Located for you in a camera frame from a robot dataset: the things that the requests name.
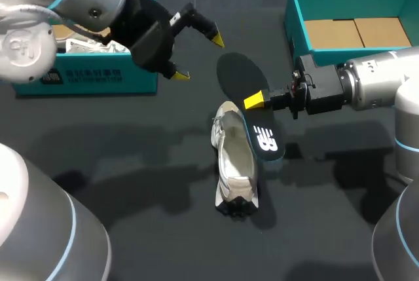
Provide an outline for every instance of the robotic arm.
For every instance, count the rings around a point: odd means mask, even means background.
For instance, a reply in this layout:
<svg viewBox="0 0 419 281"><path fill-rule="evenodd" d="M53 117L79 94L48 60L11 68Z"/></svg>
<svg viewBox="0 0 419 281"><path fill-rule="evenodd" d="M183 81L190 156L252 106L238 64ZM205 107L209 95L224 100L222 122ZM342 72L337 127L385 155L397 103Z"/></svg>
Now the robotic arm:
<svg viewBox="0 0 419 281"><path fill-rule="evenodd" d="M192 27L224 47L216 24L192 4L175 15L154 0L0 0L0 4L0 79L15 83L38 79L52 67L56 45L50 18L105 45L112 40L124 45L136 65L168 79L189 78L169 61L175 36L183 28ZM86 31L105 28L111 30L106 37Z"/></svg>

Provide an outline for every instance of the teal cardboard box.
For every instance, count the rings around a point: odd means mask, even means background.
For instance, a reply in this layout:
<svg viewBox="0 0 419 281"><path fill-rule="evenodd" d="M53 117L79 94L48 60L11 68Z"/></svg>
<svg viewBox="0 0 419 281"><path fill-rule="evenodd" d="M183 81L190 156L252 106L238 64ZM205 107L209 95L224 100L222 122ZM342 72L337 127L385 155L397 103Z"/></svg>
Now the teal cardboard box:
<svg viewBox="0 0 419 281"><path fill-rule="evenodd" d="M130 53L57 54L42 79L13 87L19 96L153 94L157 79L156 73L138 68Z"/></svg>
<svg viewBox="0 0 419 281"><path fill-rule="evenodd" d="M319 66L419 45L419 0L287 0L285 30L293 62Z"/></svg>

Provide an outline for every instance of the black insole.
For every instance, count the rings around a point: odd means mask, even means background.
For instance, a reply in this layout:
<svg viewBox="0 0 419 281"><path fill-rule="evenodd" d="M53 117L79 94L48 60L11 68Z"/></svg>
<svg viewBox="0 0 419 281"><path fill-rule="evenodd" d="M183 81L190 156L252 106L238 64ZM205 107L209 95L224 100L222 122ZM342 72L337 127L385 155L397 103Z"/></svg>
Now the black insole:
<svg viewBox="0 0 419 281"><path fill-rule="evenodd" d="M255 155L264 161L282 158L285 145L272 108L244 109L244 99L269 88L263 72L246 56L229 53L218 59L217 76L221 90L243 113Z"/></svg>

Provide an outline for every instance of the brown cardboard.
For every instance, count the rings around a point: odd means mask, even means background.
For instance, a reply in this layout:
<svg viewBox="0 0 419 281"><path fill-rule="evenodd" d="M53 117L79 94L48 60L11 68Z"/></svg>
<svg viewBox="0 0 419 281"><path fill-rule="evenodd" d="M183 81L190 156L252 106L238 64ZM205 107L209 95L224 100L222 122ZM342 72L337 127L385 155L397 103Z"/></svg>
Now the brown cardboard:
<svg viewBox="0 0 419 281"><path fill-rule="evenodd" d="M54 35L56 39L65 39L67 37L70 37L73 34L73 30L67 28L66 26L62 24L54 24L52 26L52 29L54 30ZM109 28L104 29L100 32L103 36L107 35L111 30Z"/></svg>
<svg viewBox="0 0 419 281"><path fill-rule="evenodd" d="M312 48L363 47L353 20L310 20L304 23Z"/></svg>
<svg viewBox="0 0 419 281"><path fill-rule="evenodd" d="M410 47L405 30L396 18L359 18L355 24L364 47Z"/></svg>

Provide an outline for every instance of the sneaker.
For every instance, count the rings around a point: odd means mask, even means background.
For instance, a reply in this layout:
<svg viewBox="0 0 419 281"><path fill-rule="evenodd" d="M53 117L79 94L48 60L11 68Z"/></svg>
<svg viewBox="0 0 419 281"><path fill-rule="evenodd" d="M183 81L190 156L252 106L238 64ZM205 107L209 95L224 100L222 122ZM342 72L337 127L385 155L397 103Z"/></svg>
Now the sneaker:
<svg viewBox="0 0 419 281"><path fill-rule="evenodd" d="M252 214L259 207L257 166L242 114L234 103L225 102L218 109L211 144L218 150L215 207L225 215Z"/></svg>

